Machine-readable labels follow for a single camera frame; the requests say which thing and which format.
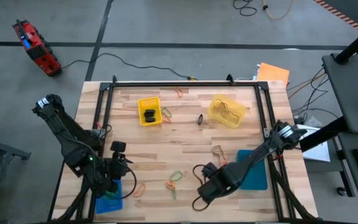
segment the wooden tabletop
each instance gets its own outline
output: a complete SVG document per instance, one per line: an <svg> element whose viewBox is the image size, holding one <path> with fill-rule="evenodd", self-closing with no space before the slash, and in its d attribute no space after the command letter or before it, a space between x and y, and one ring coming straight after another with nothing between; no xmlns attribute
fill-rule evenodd
<svg viewBox="0 0 358 224"><path fill-rule="evenodd" d="M85 129L92 127L100 82L85 82L78 105L76 121ZM109 117L112 130L106 136L104 157L111 157L109 150L112 141L127 143L126 157L134 163L138 185L145 184L146 190L140 198L124 199L120 211L95 214L95 222L254 222L277 221L273 201L269 169L267 190L237 190L224 198L216 199L203 212L191 208L198 196L196 189L200 182L193 176L192 168L197 164L218 159L211 153L213 146L220 145L230 161L240 149L255 149L263 142L259 112L256 105L255 90L246 86L220 87L180 87L183 97L179 98L172 87L125 87L115 88ZM269 82L270 95L276 119L292 123L292 113L285 87L281 82ZM241 125L236 129L209 119L207 109L215 94L224 94L247 107ZM172 123L143 127L139 124L137 100L158 96L161 106L172 113ZM267 107L265 117L270 125ZM200 114L204 121L197 125ZM308 211L317 215L313 194L302 153L299 150L285 151L290 187ZM185 178L176 183L177 199L164 183L176 170L185 173ZM122 178L123 194L133 187L133 177L128 173ZM71 204L81 187L81 179L71 170L63 168L62 179L57 194L52 218L57 218ZM281 191L283 209L288 216L285 196ZM85 209L89 207L89 197Z"/></svg>

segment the gray concrete floor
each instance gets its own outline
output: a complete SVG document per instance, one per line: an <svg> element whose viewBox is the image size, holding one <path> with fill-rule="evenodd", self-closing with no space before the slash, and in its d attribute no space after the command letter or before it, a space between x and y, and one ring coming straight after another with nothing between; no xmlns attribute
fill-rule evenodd
<svg viewBox="0 0 358 224"><path fill-rule="evenodd" d="M289 1L271 2L272 12L280 14ZM18 18L31 21L50 42L94 42L106 3L0 1L0 41L17 41L11 24ZM295 0L293 10L281 21L268 19L259 0L252 3L259 9L252 17L239 16L231 4L220 0L115 0L103 42L346 45L358 36L357 30L312 0ZM66 65L76 59L89 60L93 48L53 50ZM313 77L321 67L321 57L333 51L103 48L102 52L117 54L136 65L171 67L200 80L223 79L229 73L236 78L249 77L256 64L265 62L289 69L291 87ZM14 159L7 171L0 190L0 220L30 223L46 219L62 157L59 143L31 109L39 98L54 93L63 98L68 113L74 116L87 68L85 63L76 63L59 77L49 78L22 47L0 47L0 141L32 152L28 161ZM98 59L92 80L110 80L112 75L119 80L178 79L168 71L127 67L109 56ZM340 115L330 84L324 88L329 93L313 107ZM302 106L310 93L310 87L300 91L290 99L291 107ZM334 119L321 111L308 111L308 116L323 124ZM341 198L334 191L342 185L338 175L310 174L319 215L358 222L358 197Z"/></svg>

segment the red battery charger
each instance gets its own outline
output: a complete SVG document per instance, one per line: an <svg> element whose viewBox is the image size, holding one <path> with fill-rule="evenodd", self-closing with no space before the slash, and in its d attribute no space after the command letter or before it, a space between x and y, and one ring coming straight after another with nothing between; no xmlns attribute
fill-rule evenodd
<svg viewBox="0 0 358 224"><path fill-rule="evenodd" d="M17 19L16 24L12 26L24 50L48 76L52 77L62 72L62 66L53 54L48 42L30 22Z"/></svg>

